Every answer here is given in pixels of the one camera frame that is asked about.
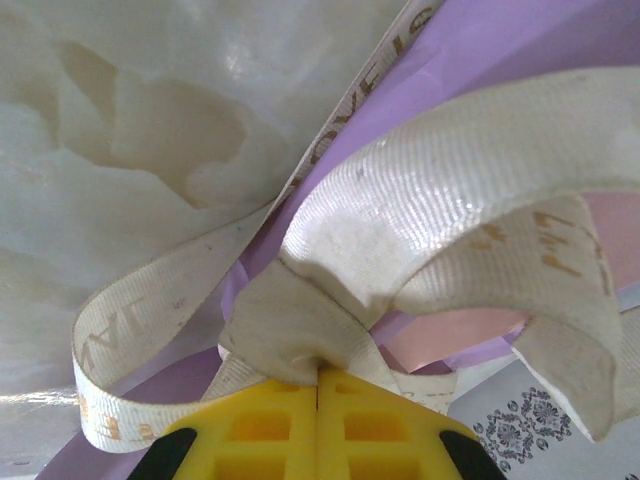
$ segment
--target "black plastic part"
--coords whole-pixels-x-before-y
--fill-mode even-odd
[[[482,445],[458,432],[440,433],[462,480],[507,480]]]
[[[171,480],[198,436],[193,428],[181,428],[157,439],[127,480]]]

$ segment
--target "yellow plastic object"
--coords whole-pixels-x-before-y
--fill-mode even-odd
[[[220,399],[163,438],[172,432],[195,440],[156,450],[147,458],[155,473],[141,468],[130,479],[161,471],[172,480],[463,480],[441,433],[461,434],[482,451],[464,425],[335,369],[320,372],[317,388],[270,380]],[[465,448],[464,458],[476,458]],[[176,452],[167,473],[158,462]],[[472,463],[465,478],[504,478],[476,477],[480,467]]]

